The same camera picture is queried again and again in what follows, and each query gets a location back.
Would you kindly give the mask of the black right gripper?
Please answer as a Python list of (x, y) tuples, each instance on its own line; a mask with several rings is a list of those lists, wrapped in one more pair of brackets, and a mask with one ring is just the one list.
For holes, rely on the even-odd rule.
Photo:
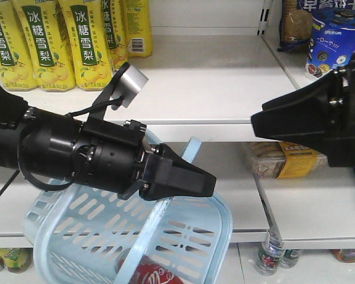
[(292, 142), (326, 155), (331, 167), (355, 167), (355, 54), (322, 79), (262, 105), (256, 137)]

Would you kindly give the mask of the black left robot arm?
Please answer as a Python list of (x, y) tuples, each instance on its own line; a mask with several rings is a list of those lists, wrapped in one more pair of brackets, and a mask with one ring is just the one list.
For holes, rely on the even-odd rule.
[(150, 145), (146, 126), (104, 121), (94, 105), (85, 122), (31, 107), (0, 86), (0, 166), (19, 170), (34, 186), (60, 191), (76, 183), (134, 193), (147, 201), (171, 196), (210, 197), (216, 178), (164, 143)]

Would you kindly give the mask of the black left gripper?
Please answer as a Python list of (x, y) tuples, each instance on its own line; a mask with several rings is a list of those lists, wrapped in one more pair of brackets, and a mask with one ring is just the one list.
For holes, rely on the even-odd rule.
[(173, 196), (206, 198), (214, 194), (216, 177), (179, 157), (167, 144), (159, 145), (158, 153), (146, 154), (147, 126), (135, 120), (123, 126), (88, 119), (84, 123), (74, 154), (77, 184), (115, 192), (128, 199), (144, 182), (147, 189), (139, 196), (156, 201)]

